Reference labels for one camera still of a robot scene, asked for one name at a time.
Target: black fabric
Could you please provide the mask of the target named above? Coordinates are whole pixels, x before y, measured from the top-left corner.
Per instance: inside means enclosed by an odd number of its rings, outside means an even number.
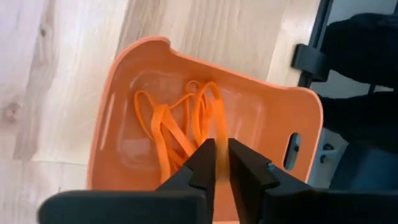
[[[345,99],[321,97],[323,126],[348,142],[366,141],[398,153],[398,92]]]
[[[398,15],[359,14],[326,28],[331,69],[358,82],[398,87]]]

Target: light wood surface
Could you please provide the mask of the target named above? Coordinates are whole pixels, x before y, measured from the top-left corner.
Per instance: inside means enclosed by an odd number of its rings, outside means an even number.
[[[182,53],[294,86],[320,0],[0,0],[0,223],[36,223],[48,196],[85,186],[106,73],[164,35]]]

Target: orange plastic tray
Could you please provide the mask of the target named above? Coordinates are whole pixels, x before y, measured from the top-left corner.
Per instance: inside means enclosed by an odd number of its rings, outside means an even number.
[[[290,136],[299,133],[300,150],[288,173],[308,179],[322,126],[322,108],[314,92],[253,80],[179,54],[164,37],[146,37],[123,50],[109,71],[91,148],[88,189],[154,190],[159,186],[156,150],[138,123],[133,96],[145,89],[158,102],[172,103],[182,96],[189,80],[216,82],[224,98],[229,137],[280,168]],[[142,110],[149,123],[150,106],[143,105]],[[182,122],[182,109],[174,111],[174,116]],[[229,185],[218,185],[217,191],[215,220],[237,220]]]

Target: wooden floor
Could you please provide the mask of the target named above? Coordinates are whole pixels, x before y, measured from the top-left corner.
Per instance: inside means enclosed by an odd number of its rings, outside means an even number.
[[[85,187],[100,94],[115,55],[147,35],[294,86],[320,0],[0,0],[0,223],[36,223],[50,195]]]

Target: orange string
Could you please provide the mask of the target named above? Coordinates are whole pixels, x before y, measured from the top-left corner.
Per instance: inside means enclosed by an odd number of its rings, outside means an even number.
[[[191,91],[190,86],[194,85],[195,90]],[[210,89],[214,100],[206,95]],[[148,130],[141,113],[139,96],[143,95],[149,101],[154,110]],[[190,115],[190,98],[193,98],[192,115]],[[171,110],[183,104],[184,120],[183,128],[178,126],[172,116]],[[209,135],[211,119],[215,120],[216,146],[217,146],[217,176],[228,175],[228,137],[226,132],[226,119],[224,114],[224,103],[220,90],[214,82],[201,85],[198,81],[192,80],[185,85],[185,94],[171,106],[157,104],[147,91],[139,90],[134,95],[134,109],[144,132],[148,138],[155,142],[160,165],[160,182],[165,182],[173,172],[183,166],[183,163],[195,152]],[[189,139],[189,127],[191,126],[193,139]],[[180,144],[183,154],[180,155],[172,149],[172,136]]]

